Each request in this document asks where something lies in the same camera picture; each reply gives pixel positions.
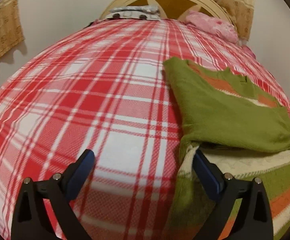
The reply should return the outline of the green orange cream striped sweater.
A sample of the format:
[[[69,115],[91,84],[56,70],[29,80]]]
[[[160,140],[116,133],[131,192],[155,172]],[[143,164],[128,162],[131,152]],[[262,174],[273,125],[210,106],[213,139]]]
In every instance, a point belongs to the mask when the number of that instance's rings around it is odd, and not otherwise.
[[[189,239],[215,205],[194,174],[202,150],[221,171],[240,179],[259,176],[274,217],[274,238],[290,225],[290,116],[275,97],[247,76],[212,71],[189,60],[164,62],[165,76],[182,118],[180,168],[166,223],[171,239]]]

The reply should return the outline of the pink cloth at bedside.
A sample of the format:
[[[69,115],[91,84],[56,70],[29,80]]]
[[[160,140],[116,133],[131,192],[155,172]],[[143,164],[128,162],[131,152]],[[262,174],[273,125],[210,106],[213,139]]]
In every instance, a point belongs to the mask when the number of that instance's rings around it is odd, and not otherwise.
[[[242,45],[241,46],[242,50],[247,53],[249,56],[253,57],[253,59],[256,59],[256,55],[253,53],[253,51],[247,46],[247,45]]]

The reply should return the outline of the pink folded blanket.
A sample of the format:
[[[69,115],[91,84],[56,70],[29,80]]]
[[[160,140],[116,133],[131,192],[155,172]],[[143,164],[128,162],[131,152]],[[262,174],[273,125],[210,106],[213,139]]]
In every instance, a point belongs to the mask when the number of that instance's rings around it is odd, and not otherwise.
[[[236,44],[238,33],[233,24],[220,18],[208,16],[202,12],[190,10],[185,17],[185,23],[195,26],[200,31],[214,35],[227,42]]]

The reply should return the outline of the red white plaid bed sheet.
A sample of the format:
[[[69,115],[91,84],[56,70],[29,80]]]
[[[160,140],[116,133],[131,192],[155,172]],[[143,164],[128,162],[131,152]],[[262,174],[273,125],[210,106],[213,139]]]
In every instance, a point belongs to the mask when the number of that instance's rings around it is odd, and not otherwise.
[[[0,235],[11,238],[23,180],[49,179],[86,149],[96,165],[71,207],[93,239],[171,239],[182,118],[164,62],[230,69],[272,95],[241,47],[175,20],[102,21],[50,46],[0,88]]]

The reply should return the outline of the cream wooden headboard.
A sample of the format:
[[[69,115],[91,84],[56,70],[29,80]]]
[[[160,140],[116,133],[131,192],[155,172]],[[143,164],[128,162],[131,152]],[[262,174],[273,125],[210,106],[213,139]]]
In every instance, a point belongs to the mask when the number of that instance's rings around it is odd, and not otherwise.
[[[157,6],[162,19],[184,21],[189,11],[198,11],[229,23],[232,22],[227,12],[213,0],[113,0],[100,18],[105,18],[112,8],[143,5]]]

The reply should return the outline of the beige floral curtain left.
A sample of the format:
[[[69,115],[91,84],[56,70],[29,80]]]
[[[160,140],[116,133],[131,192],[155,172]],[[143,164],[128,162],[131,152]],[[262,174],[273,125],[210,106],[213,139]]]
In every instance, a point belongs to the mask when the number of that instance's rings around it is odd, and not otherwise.
[[[0,0],[0,58],[22,41],[18,0]]]

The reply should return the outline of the grey white patterned pillow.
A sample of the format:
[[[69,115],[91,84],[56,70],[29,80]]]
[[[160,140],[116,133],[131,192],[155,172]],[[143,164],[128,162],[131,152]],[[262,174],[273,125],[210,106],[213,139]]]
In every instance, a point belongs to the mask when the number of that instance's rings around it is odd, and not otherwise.
[[[135,20],[161,20],[160,11],[157,5],[144,5],[144,6],[126,6],[116,7],[110,10],[105,16],[106,20],[118,19],[135,19]]]

